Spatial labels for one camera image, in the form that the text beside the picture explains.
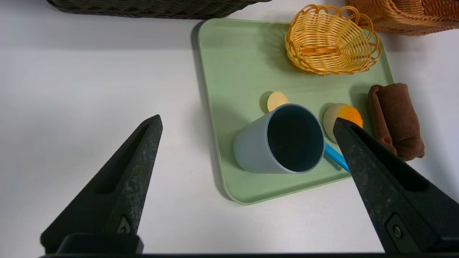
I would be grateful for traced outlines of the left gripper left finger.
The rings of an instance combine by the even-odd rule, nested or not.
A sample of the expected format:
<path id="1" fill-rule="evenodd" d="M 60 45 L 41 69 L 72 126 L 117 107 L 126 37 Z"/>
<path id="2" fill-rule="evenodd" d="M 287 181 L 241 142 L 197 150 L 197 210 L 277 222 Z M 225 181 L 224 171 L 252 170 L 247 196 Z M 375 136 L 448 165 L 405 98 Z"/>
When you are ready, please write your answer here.
<path id="1" fill-rule="evenodd" d="M 137 235 L 163 124 L 144 120 L 41 234 L 46 253 L 142 253 Z"/>

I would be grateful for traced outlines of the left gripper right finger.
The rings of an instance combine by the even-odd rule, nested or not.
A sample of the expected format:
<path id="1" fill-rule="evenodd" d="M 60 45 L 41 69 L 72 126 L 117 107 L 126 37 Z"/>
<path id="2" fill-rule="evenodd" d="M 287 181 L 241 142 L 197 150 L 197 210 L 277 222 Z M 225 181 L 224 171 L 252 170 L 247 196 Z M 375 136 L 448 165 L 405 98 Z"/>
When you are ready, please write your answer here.
<path id="1" fill-rule="evenodd" d="M 456 201 L 353 122 L 333 132 L 386 253 L 458 252 Z"/>

